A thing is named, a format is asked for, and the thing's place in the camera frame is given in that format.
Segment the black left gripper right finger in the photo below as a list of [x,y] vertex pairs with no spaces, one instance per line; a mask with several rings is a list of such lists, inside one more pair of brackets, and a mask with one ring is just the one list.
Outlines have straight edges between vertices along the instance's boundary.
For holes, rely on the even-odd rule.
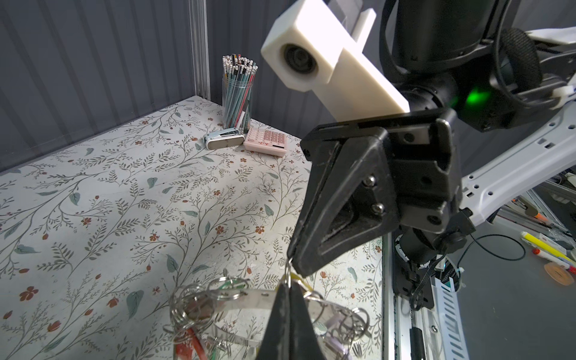
[[289,359],[324,360],[301,287],[289,288]]

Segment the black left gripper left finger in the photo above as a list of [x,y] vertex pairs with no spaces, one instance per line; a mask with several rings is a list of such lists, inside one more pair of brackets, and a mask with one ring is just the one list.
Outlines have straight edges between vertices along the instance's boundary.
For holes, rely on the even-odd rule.
[[265,330],[257,360],[284,360],[290,358],[290,286],[282,283]]

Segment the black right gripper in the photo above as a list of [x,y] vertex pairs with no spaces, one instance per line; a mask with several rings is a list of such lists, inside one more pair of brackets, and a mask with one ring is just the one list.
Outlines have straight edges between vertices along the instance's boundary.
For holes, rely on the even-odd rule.
[[287,257],[300,275],[404,225],[441,233],[462,199],[450,108],[324,124],[301,141],[311,163]]

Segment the large metal keyring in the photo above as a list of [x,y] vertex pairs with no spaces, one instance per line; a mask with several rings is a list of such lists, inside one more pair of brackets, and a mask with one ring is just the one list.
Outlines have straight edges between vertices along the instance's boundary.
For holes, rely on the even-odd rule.
[[[208,359],[257,359],[279,286],[295,284],[290,268],[274,289],[251,287],[241,277],[217,277],[207,285],[180,286],[169,300],[173,357],[175,343],[193,328]],[[370,317],[359,307],[349,308],[324,299],[317,291],[304,292],[316,339],[325,359],[354,359],[369,336]]]

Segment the yellow tagged key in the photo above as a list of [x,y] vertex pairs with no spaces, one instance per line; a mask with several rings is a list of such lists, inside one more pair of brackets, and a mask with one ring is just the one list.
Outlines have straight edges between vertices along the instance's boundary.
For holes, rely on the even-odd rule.
[[304,292],[313,292],[314,288],[308,284],[300,275],[291,272],[290,274],[290,279],[292,282],[298,284]]

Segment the red tagged key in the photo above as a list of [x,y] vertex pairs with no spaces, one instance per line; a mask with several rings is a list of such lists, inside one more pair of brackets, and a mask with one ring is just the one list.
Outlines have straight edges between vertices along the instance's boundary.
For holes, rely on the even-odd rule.
[[193,328],[187,328],[175,342],[175,359],[178,360],[207,360],[206,350],[197,337]]

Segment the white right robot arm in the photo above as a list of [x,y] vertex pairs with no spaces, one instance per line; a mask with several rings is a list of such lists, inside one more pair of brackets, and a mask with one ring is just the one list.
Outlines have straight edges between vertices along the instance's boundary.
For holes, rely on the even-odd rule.
[[312,163],[287,255],[309,276],[377,236],[403,231],[409,261],[460,249],[475,227],[554,173],[560,149],[519,148],[469,176],[464,190],[455,120],[486,132],[556,115],[575,52],[537,47],[505,25],[508,2],[387,1],[395,45],[380,45],[383,70],[411,111],[321,125],[302,141]]

